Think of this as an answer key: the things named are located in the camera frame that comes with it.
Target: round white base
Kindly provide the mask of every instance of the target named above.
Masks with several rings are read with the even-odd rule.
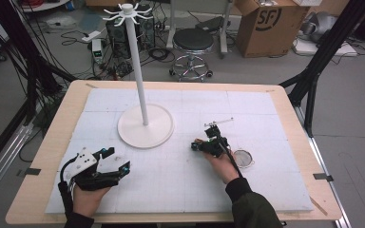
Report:
[[[118,133],[127,144],[141,148],[153,148],[166,142],[174,130],[171,114],[161,106],[148,104],[148,125],[144,125],[141,107],[134,106],[118,121]]]

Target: sf logo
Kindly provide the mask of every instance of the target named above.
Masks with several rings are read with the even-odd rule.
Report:
[[[271,29],[274,25],[277,24],[281,13],[282,9],[270,9],[261,11],[257,21],[256,30],[266,31]]]

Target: white container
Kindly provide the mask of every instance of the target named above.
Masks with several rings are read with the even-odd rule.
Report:
[[[322,0],[293,0],[293,1],[302,7],[317,7],[322,2]]]

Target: black stool seat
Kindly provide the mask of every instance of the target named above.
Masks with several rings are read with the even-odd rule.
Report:
[[[176,31],[174,44],[186,50],[206,50],[213,46],[213,37],[207,31],[197,28],[185,28]]]

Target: white pole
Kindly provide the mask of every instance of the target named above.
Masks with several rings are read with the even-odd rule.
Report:
[[[129,47],[131,50],[133,70],[135,71],[136,85],[138,87],[139,101],[141,103],[142,117],[144,125],[149,125],[147,119],[146,101],[144,99],[144,83],[142,79],[141,63],[139,60],[138,40],[136,39],[135,24],[131,18],[125,18],[126,30],[128,33]]]

